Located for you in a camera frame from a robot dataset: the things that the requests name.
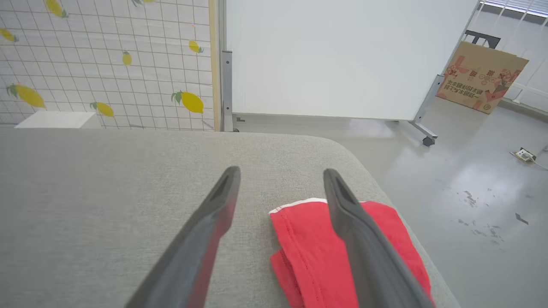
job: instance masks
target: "metal leg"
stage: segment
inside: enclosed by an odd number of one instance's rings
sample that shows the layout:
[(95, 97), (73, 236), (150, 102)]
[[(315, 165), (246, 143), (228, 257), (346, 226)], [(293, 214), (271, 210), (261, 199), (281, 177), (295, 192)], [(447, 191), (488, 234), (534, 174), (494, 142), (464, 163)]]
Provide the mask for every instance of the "metal leg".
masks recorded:
[(232, 132), (232, 52), (221, 52), (221, 110), (223, 132)]
[(443, 78), (444, 78), (443, 75), (436, 76), (436, 78), (434, 79), (434, 82), (430, 86), (430, 90), (428, 90), (428, 93), (426, 94), (426, 97), (424, 98), (423, 104), (419, 108), (419, 112), (416, 113), (416, 116), (412, 121), (409, 121), (411, 125), (413, 125), (416, 129), (420, 130), (423, 134), (426, 135), (426, 138), (423, 139), (423, 144), (425, 146), (431, 146), (435, 144), (436, 139), (438, 138), (438, 135), (436, 135), (431, 130), (427, 129), (424, 125), (420, 124), (420, 121), (422, 121), (423, 116), (426, 113), (426, 109), (430, 106), (432, 99), (434, 99), (434, 96), (436, 96), (439, 86), (443, 82)]

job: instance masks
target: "power plug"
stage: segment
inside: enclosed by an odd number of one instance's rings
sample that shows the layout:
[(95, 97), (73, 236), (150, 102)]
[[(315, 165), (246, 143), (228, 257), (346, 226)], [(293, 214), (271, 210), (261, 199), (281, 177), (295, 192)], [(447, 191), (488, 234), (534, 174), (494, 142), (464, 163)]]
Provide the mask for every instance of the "power plug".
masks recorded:
[(520, 161), (526, 163), (526, 164), (534, 164), (536, 156), (533, 155), (530, 151), (521, 148), (517, 152), (510, 152), (510, 154), (514, 155), (517, 159)]

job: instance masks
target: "black caster wheel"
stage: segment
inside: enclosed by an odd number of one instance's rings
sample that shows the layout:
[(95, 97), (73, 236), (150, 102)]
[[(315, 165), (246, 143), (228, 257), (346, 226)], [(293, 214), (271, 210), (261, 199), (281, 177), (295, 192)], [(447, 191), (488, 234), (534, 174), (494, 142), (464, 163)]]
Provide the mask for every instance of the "black caster wheel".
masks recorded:
[(425, 146), (431, 146), (431, 145), (433, 145), (433, 144), (436, 144), (436, 139), (432, 139), (432, 138), (430, 138), (430, 137), (425, 137), (425, 138), (423, 139), (423, 144), (424, 144)]

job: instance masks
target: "red fabric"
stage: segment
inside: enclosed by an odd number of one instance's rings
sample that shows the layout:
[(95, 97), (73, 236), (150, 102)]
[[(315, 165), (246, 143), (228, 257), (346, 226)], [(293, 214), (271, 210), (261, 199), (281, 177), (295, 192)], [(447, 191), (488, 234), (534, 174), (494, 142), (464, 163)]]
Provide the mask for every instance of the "red fabric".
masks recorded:
[[(376, 202), (361, 205), (432, 300), (423, 261), (396, 211)], [(271, 212), (270, 219), (282, 249), (270, 261), (289, 305), (358, 307), (346, 247), (333, 231), (327, 204), (312, 201), (277, 210)]]

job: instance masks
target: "cardboard box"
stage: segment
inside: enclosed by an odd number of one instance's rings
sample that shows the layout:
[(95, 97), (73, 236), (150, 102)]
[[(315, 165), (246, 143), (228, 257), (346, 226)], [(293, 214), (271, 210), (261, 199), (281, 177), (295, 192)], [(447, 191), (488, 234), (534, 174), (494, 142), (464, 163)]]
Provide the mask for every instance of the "cardboard box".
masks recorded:
[(529, 60), (460, 42), (437, 96), (491, 113)]

